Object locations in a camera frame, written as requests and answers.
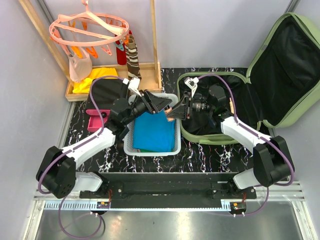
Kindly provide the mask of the blue shirt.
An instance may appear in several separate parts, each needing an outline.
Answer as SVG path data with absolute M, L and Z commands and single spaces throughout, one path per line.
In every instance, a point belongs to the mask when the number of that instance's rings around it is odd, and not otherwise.
M 165 112 L 143 113 L 133 125 L 133 147 L 154 152 L 171 152 L 175 146 L 175 122 Z

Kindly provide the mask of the green shirt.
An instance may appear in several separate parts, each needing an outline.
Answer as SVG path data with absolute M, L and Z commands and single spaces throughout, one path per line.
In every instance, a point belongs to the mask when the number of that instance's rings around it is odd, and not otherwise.
M 138 153 L 155 153 L 155 151 L 141 149 L 141 148 L 137 148 L 136 150 L 137 150 Z

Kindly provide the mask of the magenta plastic tray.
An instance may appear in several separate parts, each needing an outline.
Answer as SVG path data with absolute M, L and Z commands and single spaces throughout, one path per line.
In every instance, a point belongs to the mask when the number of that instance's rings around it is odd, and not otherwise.
M 102 121 L 99 116 L 99 113 L 96 109 L 87 109 L 85 113 L 89 116 L 87 130 L 91 133 L 96 132 L 99 128 L 102 127 Z M 100 113 L 102 115 L 103 123 L 105 124 L 110 115 L 109 109 L 101 109 Z

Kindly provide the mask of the green hard-shell suitcase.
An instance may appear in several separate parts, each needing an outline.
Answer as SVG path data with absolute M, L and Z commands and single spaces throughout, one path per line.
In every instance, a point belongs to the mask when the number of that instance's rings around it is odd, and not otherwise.
M 233 96 L 237 117 L 252 128 L 293 125 L 320 99 L 320 30 L 303 15 L 288 12 L 273 25 L 245 74 L 187 72 L 177 80 L 178 97 L 187 77 L 199 79 L 196 96 L 212 85 Z

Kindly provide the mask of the brown capped cosmetic bottle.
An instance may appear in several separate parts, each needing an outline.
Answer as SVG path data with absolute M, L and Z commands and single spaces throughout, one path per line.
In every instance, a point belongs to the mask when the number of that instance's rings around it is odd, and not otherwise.
M 168 122 L 173 122 L 176 120 L 176 117 L 175 117 L 175 113 L 172 113 L 173 109 L 171 107 L 167 107 L 165 110 L 164 110 L 164 113 L 165 113 L 165 116 L 166 116 L 166 120 Z

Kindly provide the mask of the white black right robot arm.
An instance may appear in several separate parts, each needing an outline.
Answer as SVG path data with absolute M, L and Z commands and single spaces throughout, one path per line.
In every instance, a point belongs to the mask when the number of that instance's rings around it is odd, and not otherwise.
M 249 187 L 270 187 L 285 178 L 294 179 L 294 165 L 286 140 L 271 137 L 246 125 L 227 106 L 223 87 L 212 85 L 206 97 L 193 99 L 194 90 L 185 91 L 179 102 L 166 113 L 167 118 L 189 120 L 195 112 L 205 112 L 208 122 L 221 133 L 233 138 L 253 155 L 253 167 L 233 176 L 227 185 L 228 195 L 239 198 Z

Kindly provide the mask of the brown striped sock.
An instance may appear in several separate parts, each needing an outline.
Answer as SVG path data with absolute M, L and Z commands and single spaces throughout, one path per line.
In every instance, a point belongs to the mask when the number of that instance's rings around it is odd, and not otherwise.
M 132 34 L 128 37 L 128 43 L 124 46 L 126 65 L 127 65 L 127 75 L 128 79 L 133 78 L 142 79 L 139 66 L 138 48 L 135 42 L 135 38 Z

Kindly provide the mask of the white plastic mesh basket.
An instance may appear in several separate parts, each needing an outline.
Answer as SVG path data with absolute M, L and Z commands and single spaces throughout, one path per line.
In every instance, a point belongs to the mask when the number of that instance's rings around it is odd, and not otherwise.
M 128 128 L 123 150 L 129 156 L 166 157 L 181 151 L 181 121 L 168 121 L 164 110 L 144 113 Z

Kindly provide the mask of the black box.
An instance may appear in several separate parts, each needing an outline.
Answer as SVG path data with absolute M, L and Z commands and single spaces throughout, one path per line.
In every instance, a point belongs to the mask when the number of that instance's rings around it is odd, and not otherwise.
M 104 78 L 93 85 L 91 93 L 99 110 L 110 110 L 115 100 L 127 98 L 128 85 L 120 79 Z

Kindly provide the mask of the teal clothespin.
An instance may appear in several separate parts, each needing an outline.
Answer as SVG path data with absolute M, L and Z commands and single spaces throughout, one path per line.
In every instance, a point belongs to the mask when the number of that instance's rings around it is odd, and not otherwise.
M 124 51 L 124 46 L 123 46 L 124 43 L 122 41 L 120 41 L 120 40 L 116 41 L 114 44 L 115 44 L 117 49 L 119 49 L 122 52 Z

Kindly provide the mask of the orange clothespin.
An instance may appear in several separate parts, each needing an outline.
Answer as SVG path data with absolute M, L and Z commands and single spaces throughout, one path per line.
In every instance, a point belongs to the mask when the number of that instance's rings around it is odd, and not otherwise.
M 85 50 L 92 56 L 94 57 L 95 59 L 97 59 L 99 56 L 98 56 L 98 53 L 96 52 L 95 48 L 93 46 L 91 47 L 86 47 Z

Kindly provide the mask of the pale pink garment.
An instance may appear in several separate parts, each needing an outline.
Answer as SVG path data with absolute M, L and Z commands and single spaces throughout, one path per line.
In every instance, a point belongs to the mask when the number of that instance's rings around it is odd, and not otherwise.
M 79 58 L 76 54 L 73 56 L 67 56 L 69 61 L 70 79 L 75 83 L 80 83 L 82 80 L 87 78 L 93 69 L 90 54 L 82 47 L 79 47 L 79 50 L 82 53 L 82 58 Z

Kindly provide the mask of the pink round clip hanger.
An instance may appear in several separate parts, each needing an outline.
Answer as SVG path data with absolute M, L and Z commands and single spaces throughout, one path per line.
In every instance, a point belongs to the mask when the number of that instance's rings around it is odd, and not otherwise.
M 129 23 L 115 15 L 92 12 L 87 0 L 81 3 L 84 11 L 71 15 L 59 14 L 51 23 L 51 39 L 64 48 L 101 48 L 107 55 L 112 56 L 112 45 L 129 34 Z

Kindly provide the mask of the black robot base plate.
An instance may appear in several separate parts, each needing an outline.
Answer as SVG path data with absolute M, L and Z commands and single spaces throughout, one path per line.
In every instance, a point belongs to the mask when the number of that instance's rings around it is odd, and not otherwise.
M 230 211 L 229 200 L 256 199 L 256 187 L 270 187 L 254 170 L 214 173 L 58 174 L 46 188 L 58 199 L 79 193 L 80 201 L 62 207 L 92 211 Z

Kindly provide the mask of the aluminium frame rail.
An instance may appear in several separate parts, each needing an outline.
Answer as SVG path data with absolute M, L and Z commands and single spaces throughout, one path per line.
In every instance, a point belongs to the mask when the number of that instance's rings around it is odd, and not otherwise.
M 286 188 L 258 187 L 256 198 L 246 200 L 246 211 L 232 216 L 232 199 L 215 208 L 199 201 L 197 208 L 112 207 L 102 216 L 90 215 L 96 199 L 72 194 L 65 208 L 52 195 L 36 194 L 25 230 L 26 240 L 317 240 L 300 184 Z

